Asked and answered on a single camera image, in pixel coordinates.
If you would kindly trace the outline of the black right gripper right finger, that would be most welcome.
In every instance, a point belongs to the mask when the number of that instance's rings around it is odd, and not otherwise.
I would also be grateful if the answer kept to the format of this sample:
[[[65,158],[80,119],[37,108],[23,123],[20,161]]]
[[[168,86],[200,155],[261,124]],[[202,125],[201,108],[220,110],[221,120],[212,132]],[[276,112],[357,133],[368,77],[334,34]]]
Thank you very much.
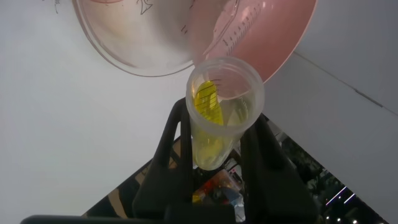
[[[246,223],[315,223],[315,202],[263,114],[240,145]]]

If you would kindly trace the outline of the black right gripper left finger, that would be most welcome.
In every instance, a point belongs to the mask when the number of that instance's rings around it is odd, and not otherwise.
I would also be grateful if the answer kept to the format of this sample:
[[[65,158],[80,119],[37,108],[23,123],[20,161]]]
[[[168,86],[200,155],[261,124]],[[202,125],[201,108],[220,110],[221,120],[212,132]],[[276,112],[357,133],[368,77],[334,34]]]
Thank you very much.
[[[180,126],[180,159],[177,167],[169,168],[174,137]],[[150,169],[133,200],[137,218],[162,218],[170,205],[190,203],[193,193],[193,158],[190,118],[185,98],[178,100],[167,120]]]

